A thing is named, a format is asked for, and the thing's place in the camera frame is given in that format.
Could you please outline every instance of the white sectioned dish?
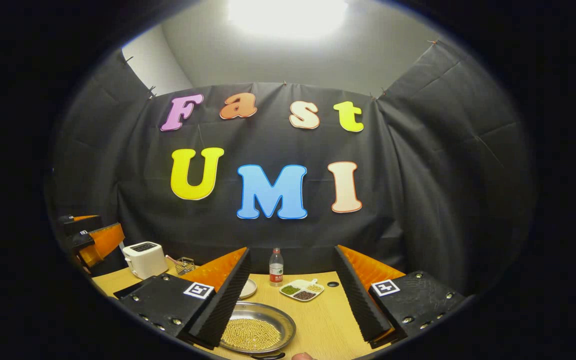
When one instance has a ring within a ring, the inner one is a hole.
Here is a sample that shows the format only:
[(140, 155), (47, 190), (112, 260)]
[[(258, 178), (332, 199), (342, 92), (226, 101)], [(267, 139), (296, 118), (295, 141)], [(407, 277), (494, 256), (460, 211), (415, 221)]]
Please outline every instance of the white sectioned dish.
[(244, 288), (241, 289), (241, 294), (239, 295), (239, 298), (246, 299), (247, 297), (251, 297), (256, 291), (257, 291), (257, 283), (249, 278), (246, 281)]
[[(283, 285), (282, 287), (279, 287), (279, 292), (281, 292), (281, 293), (284, 294), (285, 296), (291, 297), (291, 298), (293, 298), (293, 299), (295, 299), (295, 300), (297, 300), (297, 301), (303, 301), (303, 302), (311, 301), (311, 300), (315, 299), (316, 297), (320, 296), (320, 294), (321, 294), (322, 292), (324, 292), (324, 290), (326, 290), (326, 287), (324, 287), (323, 285), (319, 285), (319, 284), (317, 283), (317, 279), (316, 279), (316, 278), (314, 278), (313, 281), (301, 280), (301, 278), (300, 278), (300, 279), (295, 280), (295, 281), (292, 281), (292, 282), (290, 282), (290, 283), (288, 283), (288, 284), (286, 284), (286, 285)], [(310, 285), (315, 285), (316, 287), (320, 288), (321, 291), (320, 291), (320, 292), (315, 292), (315, 291), (310, 291), (310, 290), (306, 289), (306, 288), (309, 287)], [(286, 294), (285, 292), (282, 291), (282, 289), (284, 289), (285, 287), (297, 288), (297, 289), (299, 289), (299, 291), (295, 292), (294, 294)], [(308, 300), (302, 300), (302, 299), (300, 299), (300, 298), (295, 297), (295, 295), (299, 294), (300, 292), (311, 293), (311, 294), (314, 294), (314, 296), (311, 297), (311, 298), (309, 298)]]

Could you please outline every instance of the small white dish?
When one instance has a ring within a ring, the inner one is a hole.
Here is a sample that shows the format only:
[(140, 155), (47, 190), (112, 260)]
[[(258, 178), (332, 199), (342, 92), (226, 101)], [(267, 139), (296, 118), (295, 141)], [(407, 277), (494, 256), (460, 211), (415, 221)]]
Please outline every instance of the small white dish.
[(253, 296), (253, 294), (257, 291), (257, 283), (255, 283), (250, 278), (246, 281), (244, 288), (241, 289), (241, 294), (239, 294), (240, 299), (246, 299), (247, 297)]

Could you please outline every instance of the wooden table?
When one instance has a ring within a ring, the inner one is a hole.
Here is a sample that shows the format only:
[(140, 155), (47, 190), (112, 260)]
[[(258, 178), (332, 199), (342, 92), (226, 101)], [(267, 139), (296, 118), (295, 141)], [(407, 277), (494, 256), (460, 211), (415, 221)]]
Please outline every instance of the wooden table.
[[(167, 273), (177, 275), (173, 263), (168, 259), (166, 261), (168, 263)], [(290, 344), (281, 349), (282, 352), (286, 353), (284, 359), (289, 360), (297, 353), (306, 352), (318, 360), (350, 360), (388, 346), (386, 344), (373, 350), (367, 342), (364, 342), (342, 285), (340, 284), (338, 287), (327, 286), (330, 281), (340, 283), (336, 272), (284, 275), (283, 284), (297, 279), (310, 281), (315, 278), (317, 284), (323, 285), (325, 290), (312, 301), (301, 302), (284, 296), (279, 293), (277, 287), (270, 286), (267, 273), (250, 274), (250, 279), (256, 283), (257, 290), (244, 301), (274, 306), (290, 315), (297, 325), (295, 337)], [(113, 292), (141, 281), (128, 268), (93, 277), (92, 280), (107, 296), (113, 296)], [(201, 346), (195, 346), (224, 358), (251, 360), (250, 356), (221, 347), (208, 350)]]

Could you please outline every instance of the yellow grains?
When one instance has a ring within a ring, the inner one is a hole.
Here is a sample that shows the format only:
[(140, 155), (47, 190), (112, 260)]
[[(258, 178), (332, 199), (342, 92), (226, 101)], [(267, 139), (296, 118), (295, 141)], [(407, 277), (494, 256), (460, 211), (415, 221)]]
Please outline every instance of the yellow grains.
[(229, 346), (246, 350), (263, 350), (277, 344), (279, 331), (269, 323), (258, 319), (232, 319), (228, 321), (221, 337)]
[(323, 290), (322, 287), (315, 285), (315, 284), (312, 284), (309, 287), (306, 287), (306, 289), (310, 290), (311, 292), (316, 292), (316, 293), (321, 292)]

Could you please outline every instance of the beans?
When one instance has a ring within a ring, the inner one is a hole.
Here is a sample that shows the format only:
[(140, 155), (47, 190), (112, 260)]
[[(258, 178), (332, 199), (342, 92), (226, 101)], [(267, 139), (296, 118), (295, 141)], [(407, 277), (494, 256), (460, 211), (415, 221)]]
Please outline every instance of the beans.
[(231, 319), (221, 337), (229, 346), (246, 350), (268, 349), (279, 342), (279, 331), (258, 319)]
[(323, 290), (321, 286), (318, 286), (315, 284), (312, 284), (309, 287), (306, 287), (306, 289), (310, 290), (311, 292), (316, 292), (316, 293), (320, 293)]
[(288, 295), (292, 295), (295, 294), (296, 292), (298, 292), (300, 289), (298, 287), (292, 287), (290, 285), (284, 287), (283, 289), (281, 289), (281, 292), (284, 294), (288, 294)]
[(315, 294), (313, 294), (312, 292), (308, 292), (308, 291), (302, 291), (302, 292), (297, 292), (297, 294), (294, 294), (293, 296), (299, 300), (308, 300), (308, 299), (312, 299), (315, 296)]

